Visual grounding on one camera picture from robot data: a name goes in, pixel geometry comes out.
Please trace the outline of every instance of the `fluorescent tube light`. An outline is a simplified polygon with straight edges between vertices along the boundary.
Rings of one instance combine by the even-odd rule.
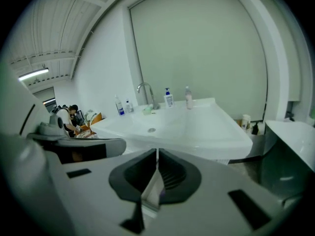
[[[48,72],[48,68],[43,68],[43,69],[31,72],[31,73],[27,73],[27,74],[20,76],[19,81],[23,81],[23,80],[26,80],[26,79],[31,78],[33,76],[36,76],[38,74],[47,73],[47,72]]]
[[[56,99],[55,99],[55,98],[53,98],[53,99],[51,99],[51,100],[44,101],[44,102],[43,102],[43,104],[45,105],[46,103],[52,102],[52,101],[54,101],[54,100],[56,100]]]

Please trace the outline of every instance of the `white container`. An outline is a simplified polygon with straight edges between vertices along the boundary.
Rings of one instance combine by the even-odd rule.
[[[250,127],[250,123],[251,123],[251,116],[249,115],[243,115],[243,119],[242,119],[242,129],[244,131],[247,130],[248,127]]]
[[[168,91],[169,88],[166,88],[166,94],[164,95],[165,107],[172,108],[174,107],[174,98],[173,95]]]
[[[126,111],[128,113],[133,112],[133,105],[128,99],[126,99]]]
[[[192,109],[193,108],[192,94],[191,94],[191,91],[189,89],[189,86],[186,86],[185,98],[186,98],[186,107],[187,107],[187,109]]]
[[[122,105],[122,102],[120,101],[120,99],[118,98],[118,96],[116,94],[115,94],[115,103],[116,103],[118,114],[120,116],[123,116],[125,114],[124,109],[123,109],[123,105]]]

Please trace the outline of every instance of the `white basin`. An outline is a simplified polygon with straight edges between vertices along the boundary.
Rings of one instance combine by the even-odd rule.
[[[315,172],[315,128],[299,121],[266,123]]]
[[[207,159],[245,158],[252,148],[251,139],[214,98],[194,100],[191,110],[185,101],[176,101],[172,109],[161,104],[146,116],[144,108],[97,122],[91,130],[100,138],[123,138],[134,150],[166,148]]]

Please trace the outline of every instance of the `person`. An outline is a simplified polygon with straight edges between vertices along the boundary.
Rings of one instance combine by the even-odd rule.
[[[78,111],[77,105],[69,106],[68,108],[59,109],[56,115],[63,120],[64,129],[69,133],[72,131],[79,131],[74,125],[71,124],[71,116]]]

